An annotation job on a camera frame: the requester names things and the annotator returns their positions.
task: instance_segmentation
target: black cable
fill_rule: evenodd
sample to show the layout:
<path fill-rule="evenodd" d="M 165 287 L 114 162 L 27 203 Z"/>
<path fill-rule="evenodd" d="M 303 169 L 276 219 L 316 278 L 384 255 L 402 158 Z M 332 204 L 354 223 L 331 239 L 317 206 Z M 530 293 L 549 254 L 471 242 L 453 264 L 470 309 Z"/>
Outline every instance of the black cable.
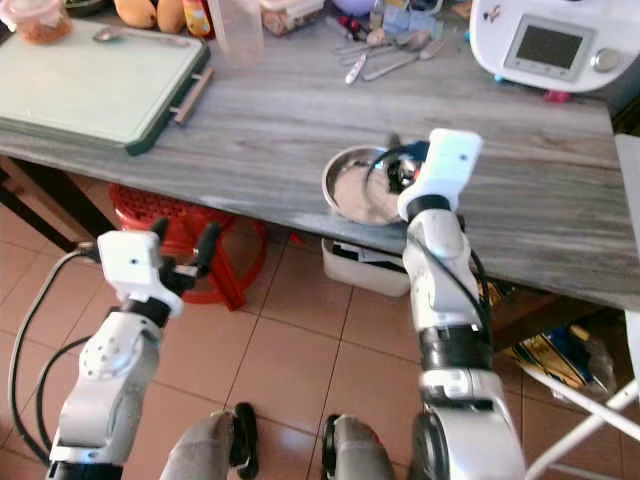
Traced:
<path fill-rule="evenodd" d="M 386 163 L 387 158 L 389 158 L 391 155 L 395 155 L 398 153 L 405 153 L 405 149 L 403 149 L 402 147 L 396 147 L 396 148 L 392 148 L 387 150 L 386 152 L 382 153 L 378 158 L 376 158 L 374 161 L 372 161 L 369 164 L 369 167 L 367 168 L 367 172 L 365 173 L 364 179 L 363 179 L 363 183 L 362 183 L 362 189 L 363 189 L 363 196 L 367 199 L 367 201 L 371 204 L 371 206 L 373 206 L 374 208 L 376 208 L 377 210 L 379 210 L 378 213 L 384 213 L 382 212 L 382 210 L 377 207 L 375 205 L 375 203 L 371 200 L 371 198 L 369 197 L 369 192 L 368 192 L 368 184 L 369 184 L 369 179 L 371 177 L 371 174 L 373 173 L 373 171 L 376 169 L 376 166 L 380 164 L 380 162 Z M 447 277 L 449 277 L 449 279 L 456 284 L 456 286 L 462 291 L 462 293 L 464 294 L 464 296 L 469 300 L 469 303 L 471 303 L 471 306 L 473 306 L 473 309 L 476 312 L 476 315 L 478 316 L 478 319 L 480 320 L 480 322 L 482 323 L 483 328 L 486 330 L 487 334 L 489 334 L 490 330 L 490 318 L 488 317 L 488 315 L 490 315 L 490 309 L 487 310 L 486 306 L 483 307 L 480 305 L 480 303 L 476 300 L 476 298 L 473 296 L 473 294 L 469 291 L 469 289 L 465 286 L 464 283 L 462 283 L 462 281 L 456 276 L 455 273 L 453 273 L 449 267 L 447 267 L 444 263 L 442 263 L 442 261 L 425 245 L 423 244 L 420 240 L 418 240 L 414 235 L 412 235 L 408 230 L 407 230 L 407 241 L 413 243 L 414 245 L 416 245 L 416 247 L 418 247 L 422 253 L 424 254 L 425 257 L 427 257 L 429 260 L 431 260 L 433 263 L 435 263 L 438 268 L 440 268 L 440 270 L 442 270 L 445 275 L 447 275 Z M 472 250 L 471 251 L 471 257 L 473 258 L 475 255 L 475 252 Z M 478 273 L 480 274 L 480 270 L 483 272 L 484 274 L 484 267 L 482 266 L 482 263 L 480 263 L 480 259 L 478 258 L 477 255 L 475 255 L 475 259 L 473 259 L 474 263 L 476 263 L 477 260 L 477 265 L 476 268 L 478 268 L 478 265 L 480 266 L 478 268 Z M 489 286 L 486 285 L 486 292 L 488 294 L 489 292 Z"/>
<path fill-rule="evenodd" d="M 418 240 L 415 236 L 413 236 L 408 231 L 407 231 L 407 240 L 413 243 L 416 247 L 418 247 L 420 251 L 422 251 L 425 257 L 427 257 L 429 260 L 435 263 L 438 266 L 438 268 L 442 270 L 444 274 L 447 277 L 449 277 L 449 279 L 453 283 L 456 284 L 456 286 L 462 291 L 464 296 L 467 297 L 467 300 L 469 300 L 469 303 L 471 303 L 471 306 L 475 310 L 476 315 L 478 316 L 478 319 L 482 323 L 482 327 L 487 332 L 489 332 L 490 325 L 489 325 L 489 319 L 487 318 L 487 313 L 485 308 L 482 305 L 480 305 L 480 303 L 476 300 L 476 298 L 469 291 L 466 285 L 462 283 L 462 281 L 458 278 L 458 276 L 455 273 L 453 273 L 449 269 L 449 267 L 447 267 L 444 263 L 442 263 L 442 260 L 440 260 L 424 243 L 422 243 L 420 240 Z"/>
<path fill-rule="evenodd" d="M 480 280 L 480 286 L 482 287 L 482 298 L 484 300 L 484 308 L 487 311 L 489 318 L 491 317 L 491 297 L 489 293 L 489 281 L 487 279 L 487 272 L 484 269 L 484 265 L 480 261 L 480 257 L 474 249 L 471 249 L 471 260 L 476 267 L 478 273 L 478 279 Z"/>
<path fill-rule="evenodd" d="M 38 421 L 38 433 L 40 433 L 40 440 L 44 444 L 45 448 L 48 451 L 51 451 L 51 437 L 49 437 L 49 433 L 47 432 L 47 426 L 44 423 L 44 387 L 47 383 L 47 376 L 49 375 L 49 370 L 53 367 L 56 361 L 62 357 L 69 350 L 77 347 L 78 345 L 82 345 L 87 340 L 91 338 L 91 335 L 88 337 L 82 337 L 78 340 L 75 340 L 60 350 L 58 350 L 47 362 L 42 371 L 40 372 L 40 377 L 38 378 L 38 388 L 36 390 L 36 419 Z"/>
<path fill-rule="evenodd" d="M 16 398 L 17 392 L 17 384 L 18 384 L 18 366 L 20 363 L 20 354 L 22 353 L 22 346 L 24 344 L 24 339 L 27 335 L 27 330 L 29 329 L 29 325 L 33 320 L 33 317 L 37 313 L 38 309 L 42 305 L 44 298 L 46 297 L 51 285 L 54 280 L 62 270 L 62 267 L 67 264 L 69 261 L 76 257 L 84 256 L 86 253 L 82 250 L 76 250 L 71 253 L 67 253 L 64 257 L 62 257 L 58 262 L 53 266 L 49 276 L 45 280 L 40 292 L 36 296 L 36 299 L 31 304 L 31 308 L 27 312 L 20 326 L 20 330 L 18 330 L 18 334 L 16 336 L 16 341 L 13 346 L 13 352 L 11 353 L 11 361 L 9 363 L 9 408 L 11 409 L 11 416 L 13 418 L 13 423 L 15 424 L 16 431 L 25 441 L 27 446 L 33 451 L 33 453 L 40 459 L 42 463 L 45 465 L 49 464 L 49 455 L 42 449 L 42 447 L 36 442 L 33 436 L 27 431 L 25 424 L 22 422 L 22 418 L 20 416 L 20 410 L 18 409 L 18 400 Z"/>

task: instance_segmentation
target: table leg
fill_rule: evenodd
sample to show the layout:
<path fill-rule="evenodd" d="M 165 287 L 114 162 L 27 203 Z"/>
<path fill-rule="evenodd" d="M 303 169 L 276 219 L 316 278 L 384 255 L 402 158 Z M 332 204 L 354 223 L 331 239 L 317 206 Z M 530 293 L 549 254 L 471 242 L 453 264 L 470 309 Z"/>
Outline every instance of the table leg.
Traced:
<path fill-rule="evenodd" d="M 79 238 L 95 239 L 115 229 L 64 172 L 14 158 L 1 160 L 2 168 L 10 176 L 51 209 Z"/>
<path fill-rule="evenodd" d="M 65 252 L 71 252 L 75 249 L 76 244 L 74 242 L 49 225 L 40 215 L 3 185 L 0 185 L 0 202 L 60 249 Z"/>

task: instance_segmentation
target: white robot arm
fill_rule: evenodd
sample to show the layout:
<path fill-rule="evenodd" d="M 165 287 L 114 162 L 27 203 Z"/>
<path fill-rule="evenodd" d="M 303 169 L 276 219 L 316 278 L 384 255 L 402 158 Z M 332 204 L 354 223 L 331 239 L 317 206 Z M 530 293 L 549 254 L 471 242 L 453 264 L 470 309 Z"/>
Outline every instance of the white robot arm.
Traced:
<path fill-rule="evenodd" d="M 411 280 L 425 406 L 414 426 L 412 478 L 523 479 L 518 436 L 500 379 L 491 371 L 489 325 L 478 309 L 471 249 L 455 215 L 482 140 L 471 132 L 436 129 L 429 141 L 416 182 L 398 200 L 399 214 L 409 222 L 403 262 Z"/>
<path fill-rule="evenodd" d="M 181 294 L 208 273 L 218 227 L 203 233 L 195 261 L 161 259 L 166 222 L 150 232 L 109 232 L 98 238 L 107 281 L 123 302 L 80 354 L 79 375 L 53 440 L 47 478 L 119 479 L 158 366 L 162 328 L 182 311 Z"/>

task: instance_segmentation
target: appliance display screen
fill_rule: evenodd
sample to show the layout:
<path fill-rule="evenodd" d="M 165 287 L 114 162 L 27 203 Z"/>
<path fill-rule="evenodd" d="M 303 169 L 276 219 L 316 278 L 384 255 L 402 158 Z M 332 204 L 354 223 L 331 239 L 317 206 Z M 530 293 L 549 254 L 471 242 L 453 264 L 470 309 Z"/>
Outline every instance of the appliance display screen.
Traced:
<path fill-rule="evenodd" d="M 516 57 L 569 69 L 581 43 L 582 37 L 529 25 Z"/>

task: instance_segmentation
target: gray wooden table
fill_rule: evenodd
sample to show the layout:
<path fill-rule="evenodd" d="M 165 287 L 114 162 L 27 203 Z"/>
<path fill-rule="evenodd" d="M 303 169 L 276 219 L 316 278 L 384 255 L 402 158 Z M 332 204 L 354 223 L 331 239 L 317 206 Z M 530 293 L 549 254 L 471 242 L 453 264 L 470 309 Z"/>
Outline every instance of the gray wooden table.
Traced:
<path fill-rule="evenodd" d="M 489 273 L 640 310 L 640 266 L 603 103 L 552 105 L 538 91 L 498 85 L 463 42 L 347 87 L 331 53 L 340 42 L 320 22 L 267 35 L 264 61 L 251 70 L 214 58 L 213 85 L 189 125 L 168 126 L 137 157 L 1 131 L 0 154 L 397 253 L 403 228 L 356 225 L 330 211 L 325 164 L 392 131 L 414 140 L 435 127 L 474 130 L 486 147 L 461 212 Z"/>

